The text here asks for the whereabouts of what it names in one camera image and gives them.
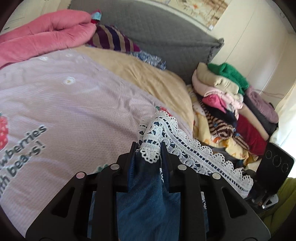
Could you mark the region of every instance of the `white lace trim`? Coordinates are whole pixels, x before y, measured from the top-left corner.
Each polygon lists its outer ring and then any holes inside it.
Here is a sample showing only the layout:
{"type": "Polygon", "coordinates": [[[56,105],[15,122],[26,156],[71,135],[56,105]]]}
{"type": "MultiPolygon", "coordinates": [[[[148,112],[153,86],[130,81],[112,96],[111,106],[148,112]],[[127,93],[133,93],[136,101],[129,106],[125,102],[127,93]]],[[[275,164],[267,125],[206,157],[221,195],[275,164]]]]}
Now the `white lace trim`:
{"type": "Polygon", "coordinates": [[[177,120],[165,111],[156,112],[152,118],[144,119],[139,126],[139,144],[142,157],[149,163],[160,158],[160,143],[164,141],[169,153],[179,156],[180,161],[197,173],[210,175],[218,172],[241,195],[248,196],[253,179],[234,169],[222,154],[213,154],[211,148],[202,146],[198,140],[188,139],[184,131],[178,129],[177,120]]]}

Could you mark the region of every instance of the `gray quilted headboard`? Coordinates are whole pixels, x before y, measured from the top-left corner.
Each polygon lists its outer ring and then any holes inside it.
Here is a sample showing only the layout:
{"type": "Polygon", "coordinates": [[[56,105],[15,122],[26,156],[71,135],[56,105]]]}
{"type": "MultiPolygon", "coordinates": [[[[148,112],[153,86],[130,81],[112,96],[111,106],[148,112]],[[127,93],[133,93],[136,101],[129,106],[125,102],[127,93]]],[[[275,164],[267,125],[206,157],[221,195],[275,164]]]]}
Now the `gray quilted headboard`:
{"type": "Polygon", "coordinates": [[[199,62],[210,62],[223,46],[197,26],[164,9],[135,0],[72,0],[71,9],[102,11],[101,24],[115,25],[138,46],[166,61],[185,83],[199,62]]]}

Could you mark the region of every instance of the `silver screw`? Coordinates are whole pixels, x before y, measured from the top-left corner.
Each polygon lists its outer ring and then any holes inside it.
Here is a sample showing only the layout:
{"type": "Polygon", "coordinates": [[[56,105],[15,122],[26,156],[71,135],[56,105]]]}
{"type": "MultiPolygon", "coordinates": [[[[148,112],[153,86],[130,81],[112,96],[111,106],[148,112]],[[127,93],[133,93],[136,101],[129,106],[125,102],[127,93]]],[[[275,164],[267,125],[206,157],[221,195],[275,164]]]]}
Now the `silver screw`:
{"type": "Polygon", "coordinates": [[[178,169],[181,170],[181,171],[185,171],[186,168],[187,168],[187,167],[186,167],[185,165],[183,165],[183,164],[180,164],[180,165],[178,166],[178,169]]]}
{"type": "Polygon", "coordinates": [[[79,173],[76,174],[76,177],[78,179],[82,179],[82,178],[84,178],[84,176],[85,176],[84,172],[79,172],[79,173]]]}
{"type": "Polygon", "coordinates": [[[119,165],[118,164],[112,164],[111,165],[111,169],[112,170],[118,170],[119,169],[119,165]]]}
{"type": "Polygon", "coordinates": [[[214,178],[214,179],[217,179],[217,180],[219,180],[220,178],[221,178],[221,175],[219,174],[219,173],[213,173],[212,174],[212,177],[214,178]]]}

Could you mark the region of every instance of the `curtain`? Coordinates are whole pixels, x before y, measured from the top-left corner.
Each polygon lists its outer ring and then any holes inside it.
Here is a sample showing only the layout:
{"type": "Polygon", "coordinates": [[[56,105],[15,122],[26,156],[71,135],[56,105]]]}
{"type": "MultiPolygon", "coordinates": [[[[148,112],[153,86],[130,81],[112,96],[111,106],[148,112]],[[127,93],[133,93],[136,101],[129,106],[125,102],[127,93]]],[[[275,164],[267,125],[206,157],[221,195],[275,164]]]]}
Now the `curtain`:
{"type": "MultiPolygon", "coordinates": [[[[276,112],[279,115],[279,128],[272,135],[270,142],[277,144],[296,159],[296,81],[277,105],[276,112]]],[[[296,177],[296,164],[289,177],[296,177]]]]}

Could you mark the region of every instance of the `purple and tan striped fabric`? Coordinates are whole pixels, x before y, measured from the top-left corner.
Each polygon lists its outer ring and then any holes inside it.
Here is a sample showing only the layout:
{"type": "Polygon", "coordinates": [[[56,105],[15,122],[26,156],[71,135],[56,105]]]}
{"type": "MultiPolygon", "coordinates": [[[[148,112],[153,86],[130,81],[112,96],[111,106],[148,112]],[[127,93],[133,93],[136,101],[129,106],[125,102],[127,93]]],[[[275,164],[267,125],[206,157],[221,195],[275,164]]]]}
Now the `purple and tan striped fabric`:
{"type": "Polygon", "coordinates": [[[140,48],[122,34],[115,26],[97,25],[94,36],[87,44],[120,52],[139,52],[140,48]]]}

